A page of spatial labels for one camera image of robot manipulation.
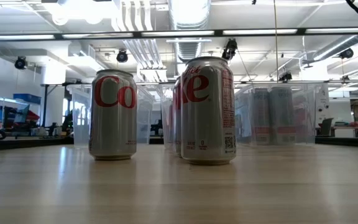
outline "blue panel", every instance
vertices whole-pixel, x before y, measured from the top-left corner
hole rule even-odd
[[[34,96],[31,94],[26,94],[26,93],[16,93],[16,94],[13,94],[13,98],[24,100],[25,102],[33,103],[36,105],[41,105],[41,97],[39,97],[39,96]]]

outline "camera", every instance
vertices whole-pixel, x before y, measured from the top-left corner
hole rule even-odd
[[[19,56],[15,62],[15,68],[19,70],[25,70],[27,68],[27,62],[25,56]]]
[[[117,61],[120,63],[124,63],[128,61],[128,54],[126,49],[120,49],[117,54]]]

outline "security camera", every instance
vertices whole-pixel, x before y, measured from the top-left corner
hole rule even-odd
[[[25,61],[25,56],[19,56],[15,62],[15,68],[19,70],[27,69],[27,62]]]
[[[120,49],[117,54],[117,61],[120,63],[124,63],[128,61],[128,54],[126,49]]]
[[[345,58],[351,58],[351,57],[353,57],[353,55],[354,55],[353,50],[352,50],[352,49],[347,49],[347,50],[341,52],[341,53],[339,54],[339,57],[340,57],[341,59],[345,59]]]

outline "soda can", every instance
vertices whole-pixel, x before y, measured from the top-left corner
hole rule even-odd
[[[256,145],[270,144],[270,111],[269,91],[266,88],[256,88],[251,93],[252,140]]]
[[[136,152],[137,87],[132,74],[101,70],[92,82],[89,153],[95,160],[130,159]]]
[[[181,91],[180,77],[173,87],[173,152],[181,156]]]
[[[292,89],[273,87],[269,93],[272,144],[289,145],[296,141]]]
[[[181,76],[181,156],[226,164],[236,156],[233,73],[219,57],[190,60]]]

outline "window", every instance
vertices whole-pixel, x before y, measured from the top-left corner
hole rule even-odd
[[[68,114],[70,114],[70,111],[72,109],[73,109],[73,102],[71,100],[68,101],[66,98],[64,98],[63,99],[63,118],[62,118],[62,123],[65,122],[66,116]]]

